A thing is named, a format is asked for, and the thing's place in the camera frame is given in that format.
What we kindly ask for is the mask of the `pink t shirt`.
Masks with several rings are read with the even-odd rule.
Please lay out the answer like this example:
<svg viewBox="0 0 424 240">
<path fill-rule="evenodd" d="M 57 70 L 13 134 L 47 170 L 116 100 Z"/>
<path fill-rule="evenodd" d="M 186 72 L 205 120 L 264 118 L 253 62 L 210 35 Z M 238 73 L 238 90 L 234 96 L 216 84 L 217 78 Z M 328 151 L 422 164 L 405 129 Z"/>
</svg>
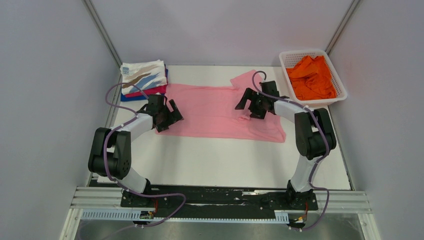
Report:
<svg viewBox="0 0 424 240">
<path fill-rule="evenodd" d="M 245 90 L 261 82 L 262 77 L 254 73 L 251 70 L 231 79 L 230 86 L 170 84 L 166 96 L 175 101 L 183 120 L 161 135 L 285 142 L 279 116 L 267 113 L 264 119 L 256 119 L 246 108 L 235 109 Z"/>
</svg>

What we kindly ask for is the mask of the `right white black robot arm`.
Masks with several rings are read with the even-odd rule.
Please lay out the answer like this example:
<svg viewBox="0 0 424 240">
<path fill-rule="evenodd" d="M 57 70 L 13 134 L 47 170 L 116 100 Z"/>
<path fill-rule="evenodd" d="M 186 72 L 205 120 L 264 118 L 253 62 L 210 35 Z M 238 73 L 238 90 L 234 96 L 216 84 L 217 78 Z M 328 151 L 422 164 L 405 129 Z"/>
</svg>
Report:
<svg viewBox="0 0 424 240">
<path fill-rule="evenodd" d="M 299 160 L 286 191 L 269 199 L 270 206 L 289 210 L 311 207 L 316 210 L 313 181 L 319 165 L 337 145 L 336 136 L 325 108 L 311 109 L 280 96 L 274 81 L 261 82 L 262 90 L 246 88 L 236 110 L 248 109 L 250 117 L 263 120 L 267 113 L 294 123 Z"/>
</svg>

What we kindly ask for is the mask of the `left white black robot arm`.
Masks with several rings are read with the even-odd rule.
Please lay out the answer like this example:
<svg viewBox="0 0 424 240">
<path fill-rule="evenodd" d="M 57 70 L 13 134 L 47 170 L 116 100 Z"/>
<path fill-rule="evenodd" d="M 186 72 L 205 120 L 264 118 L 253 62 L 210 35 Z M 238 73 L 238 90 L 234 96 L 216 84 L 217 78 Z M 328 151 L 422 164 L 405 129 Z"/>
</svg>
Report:
<svg viewBox="0 0 424 240">
<path fill-rule="evenodd" d="M 138 111 L 131 110 L 132 118 L 114 127 L 98 128 L 93 137 L 88 159 L 88 170 L 107 177 L 124 191 L 133 195 L 140 206 L 149 206 L 153 198 L 182 197 L 182 193 L 153 194 L 150 181 L 132 167 L 132 142 L 146 132 L 163 132 L 184 119 L 173 99 L 164 95 L 150 95 Z"/>
</svg>

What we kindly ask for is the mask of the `white patterned folded shirt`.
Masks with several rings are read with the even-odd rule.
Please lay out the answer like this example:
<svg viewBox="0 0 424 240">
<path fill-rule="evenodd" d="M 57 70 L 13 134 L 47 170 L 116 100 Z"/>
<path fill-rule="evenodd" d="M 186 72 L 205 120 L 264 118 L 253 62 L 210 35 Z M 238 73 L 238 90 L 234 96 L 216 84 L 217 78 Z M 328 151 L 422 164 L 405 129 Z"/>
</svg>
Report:
<svg viewBox="0 0 424 240">
<path fill-rule="evenodd" d="M 166 65 L 163 60 L 123 63 L 120 66 L 120 72 L 123 82 L 121 93 L 123 95 L 139 92 L 136 87 L 144 91 L 168 84 Z"/>
</svg>

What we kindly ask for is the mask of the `blue folded shirt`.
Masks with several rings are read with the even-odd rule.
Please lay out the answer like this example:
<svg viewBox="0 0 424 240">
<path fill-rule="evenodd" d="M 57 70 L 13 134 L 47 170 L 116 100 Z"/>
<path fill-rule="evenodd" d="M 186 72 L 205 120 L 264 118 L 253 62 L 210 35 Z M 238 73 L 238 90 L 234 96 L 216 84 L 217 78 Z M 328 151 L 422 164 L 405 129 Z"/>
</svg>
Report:
<svg viewBox="0 0 424 240">
<path fill-rule="evenodd" d="M 131 101 L 141 101 L 141 100 L 146 100 L 147 98 L 145 96 L 138 96 L 138 97 L 125 97 L 124 94 L 120 94 L 120 101 L 121 102 L 131 102 Z"/>
</svg>

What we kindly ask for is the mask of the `orange t shirt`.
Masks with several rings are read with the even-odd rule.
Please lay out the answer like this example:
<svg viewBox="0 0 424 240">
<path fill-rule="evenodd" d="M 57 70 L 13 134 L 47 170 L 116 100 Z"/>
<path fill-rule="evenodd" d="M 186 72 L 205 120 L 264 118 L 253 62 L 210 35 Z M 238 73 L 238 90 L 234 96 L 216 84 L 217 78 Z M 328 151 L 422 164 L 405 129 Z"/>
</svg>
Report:
<svg viewBox="0 0 424 240">
<path fill-rule="evenodd" d="M 297 99 L 301 101 L 334 99 L 337 91 L 324 56 L 304 56 L 287 75 Z"/>
</svg>

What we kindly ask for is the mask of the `white plastic basket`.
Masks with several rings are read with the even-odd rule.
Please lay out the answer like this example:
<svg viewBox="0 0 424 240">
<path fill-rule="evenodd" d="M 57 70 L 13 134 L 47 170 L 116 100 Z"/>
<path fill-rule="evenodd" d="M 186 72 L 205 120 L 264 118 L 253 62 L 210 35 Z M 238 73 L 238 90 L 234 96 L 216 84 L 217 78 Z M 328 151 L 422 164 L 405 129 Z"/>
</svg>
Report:
<svg viewBox="0 0 424 240">
<path fill-rule="evenodd" d="M 293 68 L 305 56 L 310 56 L 312 58 L 315 58 L 317 56 L 325 57 L 326 64 L 332 75 L 331 81 L 336 90 L 337 97 L 330 98 L 330 99 L 306 100 L 306 101 L 297 99 L 286 69 Z M 282 76 L 287 85 L 289 96 L 296 102 L 302 105 L 309 105 L 309 106 L 328 106 L 332 103 L 342 101 L 347 98 L 347 92 L 342 84 L 342 81 L 340 80 L 339 75 L 337 74 L 333 64 L 330 61 L 329 56 L 326 54 L 325 51 L 321 49 L 303 49 L 303 50 L 283 51 L 279 54 L 279 60 L 281 63 L 281 68 L 282 68 Z"/>
</svg>

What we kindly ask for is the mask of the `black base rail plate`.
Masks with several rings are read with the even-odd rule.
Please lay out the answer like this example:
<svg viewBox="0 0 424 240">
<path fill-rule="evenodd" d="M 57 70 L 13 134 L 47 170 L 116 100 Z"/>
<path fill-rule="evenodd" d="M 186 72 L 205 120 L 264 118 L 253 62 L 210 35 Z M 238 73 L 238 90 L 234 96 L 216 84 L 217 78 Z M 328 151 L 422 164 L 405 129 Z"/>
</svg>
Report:
<svg viewBox="0 0 424 240">
<path fill-rule="evenodd" d="M 185 185 L 152 185 L 151 194 L 181 193 L 182 197 L 143 198 L 123 190 L 120 205 L 123 208 L 152 208 L 157 217 L 167 217 L 176 211 L 174 217 L 204 218 L 271 218 L 275 211 L 307 211 L 318 210 L 307 206 L 305 209 L 286 209 L 270 205 L 270 199 L 282 194 L 285 189 L 272 191 L 270 188 L 234 188 L 217 186 L 185 186 Z"/>
</svg>

